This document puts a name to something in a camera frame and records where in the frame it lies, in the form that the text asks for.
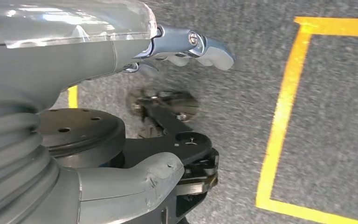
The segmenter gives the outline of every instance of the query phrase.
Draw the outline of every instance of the mounting hole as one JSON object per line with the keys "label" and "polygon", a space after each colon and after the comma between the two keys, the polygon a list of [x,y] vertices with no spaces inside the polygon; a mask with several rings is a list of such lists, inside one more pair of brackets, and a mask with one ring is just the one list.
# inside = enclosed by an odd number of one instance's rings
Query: mounting hole
{"label": "mounting hole", "polygon": [[60,128],[60,129],[58,129],[58,131],[59,132],[69,132],[70,131],[70,128],[68,128],[68,127],[65,127],[65,128]]}

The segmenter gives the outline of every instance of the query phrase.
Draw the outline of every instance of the plastic film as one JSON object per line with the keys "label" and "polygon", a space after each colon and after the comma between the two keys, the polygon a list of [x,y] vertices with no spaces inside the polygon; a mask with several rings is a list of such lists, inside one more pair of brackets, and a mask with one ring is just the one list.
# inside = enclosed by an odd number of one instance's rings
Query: plastic film
{"label": "plastic film", "polygon": [[0,45],[39,47],[151,39],[157,24],[137,0],[0,0]]}

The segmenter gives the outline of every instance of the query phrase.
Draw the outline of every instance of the screw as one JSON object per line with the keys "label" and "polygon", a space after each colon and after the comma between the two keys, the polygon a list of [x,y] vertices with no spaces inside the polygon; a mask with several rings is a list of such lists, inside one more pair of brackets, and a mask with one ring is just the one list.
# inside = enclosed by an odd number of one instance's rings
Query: screw
{"label": "screw", "polygon": [[184,113],[180,113],[180,115],[176,116],[176,118],[181,121],[186,121],[187,115],[185,115]]}
{"label": "screw", "polygon": [[189,33],[189,42],[194,46],[198,43],[198,36],[194,31],[190,31]]}

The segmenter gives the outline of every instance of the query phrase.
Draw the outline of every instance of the yellow floor marking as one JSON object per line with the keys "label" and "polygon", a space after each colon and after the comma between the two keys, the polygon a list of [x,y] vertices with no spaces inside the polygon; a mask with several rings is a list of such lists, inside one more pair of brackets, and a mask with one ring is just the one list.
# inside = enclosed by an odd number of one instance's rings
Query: yellow floor marking
{"label": "yellow floor marking", "polygon": [[68,106],[69,108],[77,108],[77,85],[68,89]]}
{"label": "yellow floor marking", "polygon": [[358,19],[296,17],[295,22],[300,24],[300,29],[286,65],[276,103],[257,189],[256,207],[318,223],[358,224],[358,220],[355,219],[271,200],[276,170],[312,35],[358,36]]}

